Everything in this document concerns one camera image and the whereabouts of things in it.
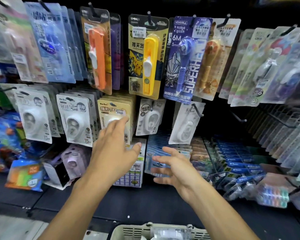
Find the forearm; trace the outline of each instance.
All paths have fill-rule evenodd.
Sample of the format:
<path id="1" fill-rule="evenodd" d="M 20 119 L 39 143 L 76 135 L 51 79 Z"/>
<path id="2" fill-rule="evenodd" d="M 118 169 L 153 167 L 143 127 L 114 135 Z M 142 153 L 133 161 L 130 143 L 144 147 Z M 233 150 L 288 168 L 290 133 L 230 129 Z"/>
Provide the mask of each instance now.
<path id="1" fill-rule="evenodd" d="M 193 189 L 190 205 L 211 239 L 259 240 L 232 206 L 205 180 Z"/>
<path id="2" fill-rule="evenodd" d="M 85 178 L 77 181 L 70 197 L 39 240 L 82 240 L 93 213 L 109 189 L 99 182 L 93 186 Z"/>

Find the person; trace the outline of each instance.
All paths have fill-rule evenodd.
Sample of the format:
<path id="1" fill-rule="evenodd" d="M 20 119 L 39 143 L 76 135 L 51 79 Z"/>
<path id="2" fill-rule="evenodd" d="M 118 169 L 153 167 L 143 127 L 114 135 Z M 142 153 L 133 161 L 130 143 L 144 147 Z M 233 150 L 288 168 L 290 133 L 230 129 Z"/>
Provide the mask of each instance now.
<path id="1" fill-rule="evenodd" d="M 140 153 L 140 143 L 135 144 L 131 150 L 125 147 L 124 127 L 128 120 L 123 117 L 112 121 L 100 131 L 98 140 L 93 144 L 85 174 L 75 183 L 68 200 L 39 240 L 83 239 L 100 201 L 112 184 L 129 171 Z M 188 159 L 174 148 L 162 149 L 171 156 L 154 156 L 152 159 L 170 165 L 171 168 L 152 168 L 152 172 L 170 177 L 156 177 L 153 180 L 176 188 L 198 215 L 211 239 L 259 239 L 229 203 L 200 176 Z"/>

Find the shopping basket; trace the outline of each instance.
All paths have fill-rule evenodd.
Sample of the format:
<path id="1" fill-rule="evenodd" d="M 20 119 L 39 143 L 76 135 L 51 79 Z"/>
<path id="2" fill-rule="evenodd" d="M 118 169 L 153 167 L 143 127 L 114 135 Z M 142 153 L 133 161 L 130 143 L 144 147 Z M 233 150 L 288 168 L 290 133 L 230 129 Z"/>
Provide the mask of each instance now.
<path id="1" fill-rule="evenodd" d="M 143 225 L 117 225 L 109 232 L 107 240 L 140 240 L 141 236 L 144 236 L 147 240 L 150 240 L 151 227 L 172 227 L 176 229 L 191 229 L 192 240 L 211 240 L 206 229 L 199 229 L 193 227 L 191 224 L 187 226 L 180 225 L 168 225 L 168 224 L 155 224 L 152 222 L 145 223 Z"/>

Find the pikachu illustration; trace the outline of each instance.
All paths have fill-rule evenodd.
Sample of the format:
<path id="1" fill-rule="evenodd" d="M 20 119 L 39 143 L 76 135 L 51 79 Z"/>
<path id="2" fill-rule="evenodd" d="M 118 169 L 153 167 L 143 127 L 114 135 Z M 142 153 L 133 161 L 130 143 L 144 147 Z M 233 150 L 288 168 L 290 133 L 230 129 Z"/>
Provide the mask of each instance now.
<path id="1" fill-rule="evenodd" d="M 143 63 L 141 60 L 138 60 L 134 53 L 130 51 L 130 57 L 132 58 L 132 64 L 134 65 L 134 73 L 138 75 L 138 77 L 141 76 L 142 74 L 142 69 L 143 69 Z"/>

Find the tiled floor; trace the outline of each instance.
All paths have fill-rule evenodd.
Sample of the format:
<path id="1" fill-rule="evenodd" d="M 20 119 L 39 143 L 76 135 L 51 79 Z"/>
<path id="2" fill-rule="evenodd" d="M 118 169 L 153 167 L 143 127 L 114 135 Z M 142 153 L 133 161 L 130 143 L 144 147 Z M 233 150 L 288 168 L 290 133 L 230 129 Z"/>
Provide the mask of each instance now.
<path id="1" fill-rule="evenodd" d="M 0 215 L 0 240 L 36 240 L 48 223 Z M 106 240 L 108 234 L 90 231 L 83 240 Z"/>

